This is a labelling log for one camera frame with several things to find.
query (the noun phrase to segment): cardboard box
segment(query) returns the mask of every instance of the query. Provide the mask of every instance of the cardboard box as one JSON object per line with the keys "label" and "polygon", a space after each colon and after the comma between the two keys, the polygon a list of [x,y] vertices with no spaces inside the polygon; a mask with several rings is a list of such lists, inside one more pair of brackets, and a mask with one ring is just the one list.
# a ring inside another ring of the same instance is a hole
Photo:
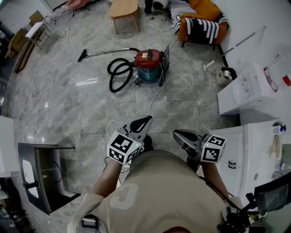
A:
{"label": "cardboard box", "polygon": [[33,13],[30,17],[30,22],[32,23],[31,26],[33,26],[35,23],[41,22],[44,20],[44,17],[41,15],[41,13],[37,10],[35,13]]}
{"label": "cardboard box", "polygon": [[10,58],[13,58],[17,53],[19,53],[24,44],[27,41],[27,38],[25,37],[26,31],[24,29],[20,29],[11,39],[9,45],[8,45],[8,51],[7,56]]}

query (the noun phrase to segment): vacuum floor nozzle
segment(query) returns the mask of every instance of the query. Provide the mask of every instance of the vacuum floor nozzle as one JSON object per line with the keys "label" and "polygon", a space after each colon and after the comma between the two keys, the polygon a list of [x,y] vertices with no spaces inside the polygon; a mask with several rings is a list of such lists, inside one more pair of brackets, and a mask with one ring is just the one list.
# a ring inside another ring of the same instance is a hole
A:
{"label": "vacuum floor nozzle", "polygon": [[78,62],[82,61],[84,57],[87,57],[87,50],[84,49],[81,56],[78,59]]}

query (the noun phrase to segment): beige t-shirt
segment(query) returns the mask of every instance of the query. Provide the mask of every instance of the beige t-shirt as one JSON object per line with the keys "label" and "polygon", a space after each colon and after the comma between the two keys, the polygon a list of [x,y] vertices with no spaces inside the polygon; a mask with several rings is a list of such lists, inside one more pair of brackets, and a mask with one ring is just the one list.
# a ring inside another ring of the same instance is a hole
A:
{"label": "beige t-shirt", "polygon": [[179,157],[166,151],[138,156],[124,183],[108,197],[89,193],[68,225],[78,232],[87,214],[109,233],[162,233],[183,227],[192,233],[218,232],[226,205]]}

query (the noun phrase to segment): mop handle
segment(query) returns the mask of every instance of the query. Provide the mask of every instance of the mop handle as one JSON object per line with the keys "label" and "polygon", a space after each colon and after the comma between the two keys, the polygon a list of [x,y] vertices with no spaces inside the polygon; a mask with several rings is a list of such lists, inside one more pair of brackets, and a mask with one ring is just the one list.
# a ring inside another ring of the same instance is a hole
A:
{"label": "mop handle", "polygon": [[266,25],[263,26],[263,28],[259,29],[258,31],[253,32],[252,34],[250,34],[248,37],[246,37],[245,39],[243,39],[242,41],[240,41],[238,44],[236,44],[234,47],[230,48],[228,51],[226,51],[224,54],[222,54],[221,56],[225,56],[226,54],[228,54],[230,51],[232,51],[234,48],[238,47],[239,45],[241,45],[243,42],[245,42],[246,40],[250,39],[251,37],[253,37],[255,34],[257,34],[259,31],[261,30],[265,30]]}

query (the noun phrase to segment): orange armchair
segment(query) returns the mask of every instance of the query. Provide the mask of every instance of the orange armchair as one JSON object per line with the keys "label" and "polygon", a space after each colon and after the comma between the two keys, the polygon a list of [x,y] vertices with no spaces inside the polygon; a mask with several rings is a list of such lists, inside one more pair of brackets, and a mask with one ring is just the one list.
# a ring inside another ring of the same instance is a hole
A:
{"label": "orange armchair", "polygon": [[227,19],[210,0],[189,0],[189,3],[181,0],[171,0],[170,11],[173,23],[177,31],[179,31],[178,38],[183,42],[182,47],[185,42],[193,42],[187,39],[187,24],[185,18],[196,18],[218,23],[219,30],[217,37],[211,43],[214,47],[221,43],[227,33]]}

